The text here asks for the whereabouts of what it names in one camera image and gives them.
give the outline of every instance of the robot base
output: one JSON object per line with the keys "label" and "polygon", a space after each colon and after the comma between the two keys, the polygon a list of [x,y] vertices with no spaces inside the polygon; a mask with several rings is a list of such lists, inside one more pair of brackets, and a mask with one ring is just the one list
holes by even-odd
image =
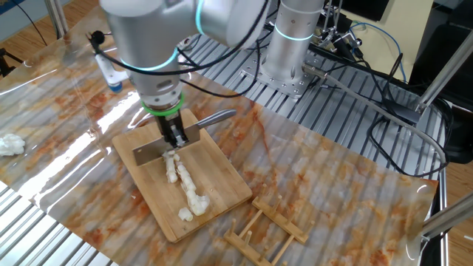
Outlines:
{"label": "robot base", "polygon": [[[305,61],[309,64],[314,64],[318,61],[313,55],[306,55]],[[250,77],[254,77],[254,70],[256,69],[256,53],[245,62],[241,67],[241,73]],[[271,89],[275,89],[291,98],[299,99],[305,91],[307,86],[314,80],[315,76],[310,74],[303,74],[302,78],[289,81],[279,81],[275,78],[266,75],[261,70],[259,71],[258,81],[268,85]]]}

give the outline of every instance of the cutting board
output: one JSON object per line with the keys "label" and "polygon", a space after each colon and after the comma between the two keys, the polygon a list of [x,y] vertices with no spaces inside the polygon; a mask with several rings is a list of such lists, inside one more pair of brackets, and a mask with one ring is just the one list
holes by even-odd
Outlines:
{"label": "cutting board", "polygon": [[[197,122],[188,109],[182,110],[181,115],[185,127]],[[160,137],[157,124],[151,123],[114,137],[113,145],[168,241],[180,241],[251,197],[251,189],[207,131],[201,129],[200,141],[177,153],[197,187],[197,195],[207,195],[210,205],[203,215],[194,216],[190,222],[182,221],[177,214],[181,208],[188,208],[188,204],[180,180],[168,183],[162,157],[137,166],[133,156],[134,148]]]}

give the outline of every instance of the knife handle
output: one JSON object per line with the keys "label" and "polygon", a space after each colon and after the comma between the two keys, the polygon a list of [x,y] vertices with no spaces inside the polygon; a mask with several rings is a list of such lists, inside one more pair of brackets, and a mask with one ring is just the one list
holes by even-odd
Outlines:
{"label": "knife handle", "polygon": [[199,126],[199,129],[203,129],[207,126],[211,126],[215,123],[222,122],[234,115],[237,114],[237,111],[235,109],[225,109],[216,112],[213,115],[209,115],[208,117],[202,119],[201,121],[197,122],[197,125]]}

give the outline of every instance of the plastic sheet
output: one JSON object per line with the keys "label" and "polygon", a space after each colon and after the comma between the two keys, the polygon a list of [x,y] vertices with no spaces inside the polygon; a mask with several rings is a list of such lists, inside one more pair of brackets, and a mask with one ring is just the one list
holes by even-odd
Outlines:
{"label": "plastic sheet", "polygon": [[[84,33],[103,30],[99,9],[0,82],[0,135],[18,134],[25,153],[0,159],[0,180],[119,265],[233,265],[241,255],[223,238],[256,213],[250,202],[172,245],[123,167],[112,138],[152,123],[129,82],[115,95],[98,69]],[[225,88],[198,74],[207,89]],[[437,182],[397,174],[257,105],[223,100],[188,87],[186,108],[197,118],[235,108],[236,117],[208,132],[256,195],[283,196],[278,211],[305,228],[292,242],[289,265],[417,265],[419,233]],[[277,253],[287,234],[266,218],[250,229],[251,245]]]}

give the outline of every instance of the food piece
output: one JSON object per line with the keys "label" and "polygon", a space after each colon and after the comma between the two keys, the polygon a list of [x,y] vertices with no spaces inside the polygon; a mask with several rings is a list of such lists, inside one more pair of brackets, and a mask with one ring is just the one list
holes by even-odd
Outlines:
{"label": "food piece", "polygon": [[187,196],[187,204],[191,209],[192,213],[196,216],[200,216],[205,213],[208,205],[210,204],[210,199],[208,196],[198,196],[196,191],[196,186],[194,182],[192,182],[191,175],[187,171],[184,164],[177,160],[177,173],[179,174],[181,182],[181,187],[183,188],[184,192]]}
{"label": "food piece", "polygon": [[0,156],[12,156],[24,152],[25,142],[15,134],[0,137]]}
{"label": "food piece", "polygon": [[177,173],[179,174],[180,179],[183,181],[181,186],[183,187],[184,192],[195,191],[197,189],[194,182],[192,182],[191,175],[181,162],[177,162]]}
{"label": "food piece", "polygon": [[205,213],[205,210],[210,203],[208,196],[198,196],[195,194],[195,191],[187,191],[186,196],[187,204],[195,216],[200,216]]}
{"label": "food piece", "polygon": [[166,176],[168,177],[169,183],[175,183],[177,181],[176,167],[174,165],[174,157],[172,155],[171,151],[166,151],[163,154],[164,160],[166,161]]}
{"label": "food piece", "polygon": [[185,220],[187,222],[192,221],[192,219],[194,218],[194,216],[192,216],[192,212],[187,208],[180,209],[178,215],[182,221]]}

